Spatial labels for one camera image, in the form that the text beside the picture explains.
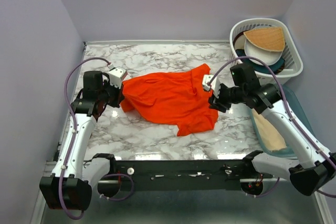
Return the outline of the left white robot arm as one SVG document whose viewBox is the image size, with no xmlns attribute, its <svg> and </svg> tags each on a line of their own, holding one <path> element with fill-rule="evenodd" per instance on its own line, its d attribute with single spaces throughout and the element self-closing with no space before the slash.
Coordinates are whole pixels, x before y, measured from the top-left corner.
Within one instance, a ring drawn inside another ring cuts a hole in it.
<svg viewBox="0 0 336 224">
<path fill-rule="evenodd" d="M 50 209 L 87 210 L 98 181 L 116 175 L 112 154 L 97 154 L 87 167 L 83 163 L 98 118 L 107 106 L 118 108 L 124 99 L 122 81 L 126 76 L 123 68 L 84 73 L 83 87 L 71 103 L 70 127 L 56 166 L 39 183 Z"/>
</svg>

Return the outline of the orange t shirt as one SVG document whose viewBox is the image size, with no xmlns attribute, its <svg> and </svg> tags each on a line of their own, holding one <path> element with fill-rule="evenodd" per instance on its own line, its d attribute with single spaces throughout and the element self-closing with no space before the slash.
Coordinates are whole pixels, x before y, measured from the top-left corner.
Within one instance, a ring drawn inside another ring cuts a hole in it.
<svg viewBox="0 0 336 224">
<path fill-rule="evenodd" d="M 187 72 L 157 72 L 124 81 L 122 110 L 136 110 L 151 123 L 176 125 L 177 136 L 211 131 L 218 112 L 209 108 L 211 93 L 202 87 L 209 72 L 202 64 Z"/>
</svg>

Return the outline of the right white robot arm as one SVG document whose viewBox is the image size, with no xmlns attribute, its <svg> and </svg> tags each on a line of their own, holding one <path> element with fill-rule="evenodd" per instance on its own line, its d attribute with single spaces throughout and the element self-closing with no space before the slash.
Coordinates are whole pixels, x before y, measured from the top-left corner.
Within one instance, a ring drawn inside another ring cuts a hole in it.
<svg viewBox="0 0 336 224">
<path fill-rule="evenodd" d="M 253 67 L 241 63 L 230 68 L 234 87 L 220 83 L 217 75 L 205 75 L 203 89 L 212 92 L 209 107 L 226 112 L 232 104 L 245 104 L 272 124 L 296 155 L 296 160 L 254 151 L 244 157 L 242 173 L 249 178 L 269 174 L 290 181 L 305 196 L 317 192 L 335 178 L 335 153 L 321 144 L 297 119 L 282 86 L 261 85 Z"/>
</svg>

